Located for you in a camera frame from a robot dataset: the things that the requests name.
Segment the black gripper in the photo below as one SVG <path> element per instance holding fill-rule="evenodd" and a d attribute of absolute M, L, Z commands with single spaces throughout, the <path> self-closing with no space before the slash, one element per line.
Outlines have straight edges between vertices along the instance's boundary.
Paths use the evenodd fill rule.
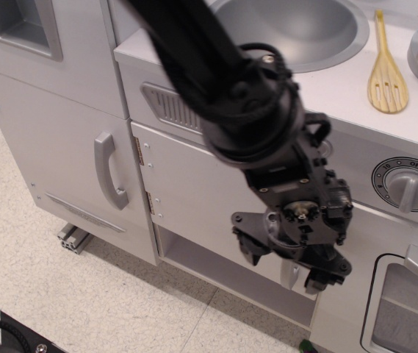
<path fill-rule="evenodd" d="M 335 248 L 345 233 L 328 227 L 319 217 L 305 214 L 284 217 L 280 213 L 234 213 L 233 233 L 239 249 L 251 265 L 274 253 L 307 269 L 304 287 L 307 294 L 317 294 L 329 285 L 343 283 L 351 273 L 351 264 Z"/>

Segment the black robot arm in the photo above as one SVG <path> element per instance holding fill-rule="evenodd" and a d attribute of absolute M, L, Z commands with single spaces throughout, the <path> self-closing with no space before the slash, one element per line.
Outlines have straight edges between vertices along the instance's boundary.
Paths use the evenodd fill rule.
<path fill-rule="evenodd" d="M 327 167 L 331 131 L 308 113 L 279 50 L 234 44 L 203 1 L 132 1 L 173 87 L 201 118 L 203 139 L 243 172 L 264 213 L 235 213 L 233 233 L 256 265 L 275 253 L 309 270 L 309 292 L 341 284 L 352 270 L 339 253 L 353 213 L 350 189 Z"/>

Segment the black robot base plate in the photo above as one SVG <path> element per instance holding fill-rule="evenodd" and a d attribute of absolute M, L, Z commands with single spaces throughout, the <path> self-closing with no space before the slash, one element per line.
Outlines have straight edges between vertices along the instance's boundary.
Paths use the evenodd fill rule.
<path fill-rule="evenodd" d="M 0 352 L 66 352 L 66 350 L 0 311 Z"/>

